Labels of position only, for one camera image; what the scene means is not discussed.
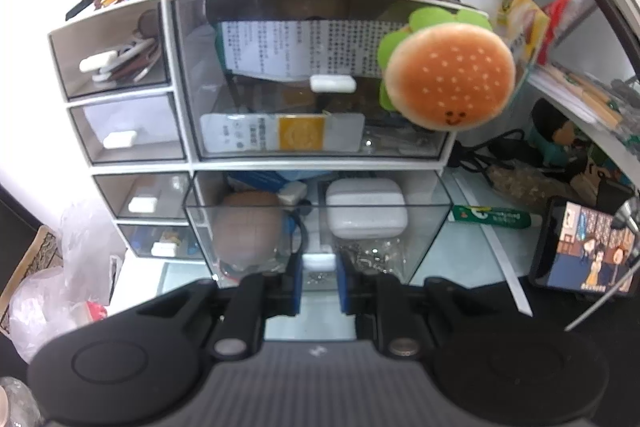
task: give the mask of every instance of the green flower plush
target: green flower plush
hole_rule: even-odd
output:
[[[489,31],[493,31],[491,23],[484,15],[467,10],[460,9],[458,13],[453,14],[444,8],[436,6],[427,6],[424,8],[418,8],[409,15],[409,27],[395,32],[388,33],[378,45],[378,65],[381,70],[385,70],[386,65],[391,58],[391,55],[398,47],[400,42],[404,41],[411,35],[412,32],[417,32],[431,26],[437,26],[438,24],[446,24],[449,22],[459,22],[465,24],[471,24],[473,26],[480,26]],[[388,111],[395,111],[395,107],[389,100],[386,93],[384,80],[380,82],[379,93],[380,107]]]

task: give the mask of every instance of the metal screw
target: metal screw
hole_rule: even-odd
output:
[[[419,349],[420,344],[413,339],[393,339],[389,342],[389,351],[397,357],[410,357],[415,355]]]
[[[216,342],[213,349],[223,357],[235,357],[246,351],[246,344],[240,339],[222,339]]]

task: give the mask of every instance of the drawer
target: drawer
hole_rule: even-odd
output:
[[[186,219],[188,172],[100,174],[94,181],[116,219]]]
[[[185,159],[171,93],[90,103],[69,111],[93,164]]]
[[[118,225],[138,257],[168,261],[202,262],[202,252],[191,227],[168,225]]]
[[[441,160],[446,132],[419,128],[379,101],[378,43],[421,6],[419,0],[175,0],[179,64],[200,158]],[[352,84],[321,92],[310,81],[314,74],[347,75]]]
[[[248,273],[283,270],[291,253],[301,249],[309,290],[335,287],[335,253],[347,253],[358,269],[394,273],[408,283],[451,208],[434,171],[354,177],[338,172],[309,172],[307,177],[300,171],[306,195],[294,205],[275,195],[278,185],[288,183],[278,179],[281,174],[287,171],[201,171],[194,177],[186,213],[221,282],[235,284]],[[371,182],[394,186],[399,199],[386,199],[377,188],[368,188],[357,204],[335,198],[338,186],[369,187]]]
[[[157,0],[100,11],[49,39],[67,100],[169,83]]]

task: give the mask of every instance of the hamburger plush keychain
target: hamburger plush keychain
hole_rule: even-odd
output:
[[[513,56],[481,14],[420,8],[383,37],[380,105],[427,129],[477,127],[498,116],[514,89]]]

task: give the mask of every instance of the gray textured surface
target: gray textured surface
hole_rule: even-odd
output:
[[[495,427],[450,404],[420,365],[369,341],[265,343],[217,365],[198,396],[154,427]],[[577,421],[562,427],[593,427]]]

